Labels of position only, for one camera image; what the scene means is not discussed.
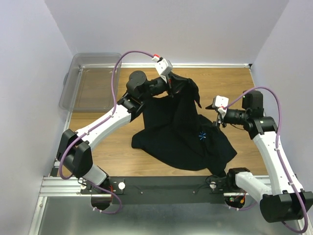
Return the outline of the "black t shirt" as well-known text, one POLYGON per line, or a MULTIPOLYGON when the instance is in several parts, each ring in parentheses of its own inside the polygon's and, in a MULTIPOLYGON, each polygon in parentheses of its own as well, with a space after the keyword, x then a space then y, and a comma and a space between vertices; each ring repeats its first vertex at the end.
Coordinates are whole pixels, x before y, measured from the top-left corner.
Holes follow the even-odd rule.
POLYGON ((143 110, 144 129, 131 146, 174 168, 226 176, 225 168, 237 152, 211 120, 198 114, 200 94, 190 78, 170 73, 173 96, 151 97, 143 110))

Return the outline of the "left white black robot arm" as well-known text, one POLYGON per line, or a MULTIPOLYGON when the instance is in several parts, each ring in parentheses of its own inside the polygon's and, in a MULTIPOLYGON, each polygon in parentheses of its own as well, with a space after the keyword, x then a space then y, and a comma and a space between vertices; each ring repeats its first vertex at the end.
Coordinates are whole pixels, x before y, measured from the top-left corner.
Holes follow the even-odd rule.
POLYGON ((132 72, 126 93, 109 112, 80 130, 67 129, 62 133, 56 156, 59 170, 67 168, 76 178, 89 181, 97 193, 104 193, 109 186, 109 176, 93 163, 93 149, 115 130, 137 118, 147 99, 164 92, 172 94, 173 87, 172 72, 152 80, 140 70, 132 72))

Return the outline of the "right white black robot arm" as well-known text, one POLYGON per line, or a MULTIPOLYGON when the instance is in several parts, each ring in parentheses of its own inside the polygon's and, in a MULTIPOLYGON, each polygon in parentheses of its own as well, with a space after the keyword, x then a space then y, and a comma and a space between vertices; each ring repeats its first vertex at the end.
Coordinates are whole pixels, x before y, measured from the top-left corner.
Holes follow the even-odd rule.
POLYGON ((294 174, 280 141, 280 124, 264 115, 263 94, 257 89, 243 92, 242 109, 231 109, 229 99, 214 97, 207 108, 217 113, 216 127, 241 125, 259 150, 266 166, 270 186, 258 180, 247 168, 232 168, 225 179, 225 187, 235 192, 247 192, 260 207, 269 223, 308 220, 313 205, 313 193, 305 191, 294 174))

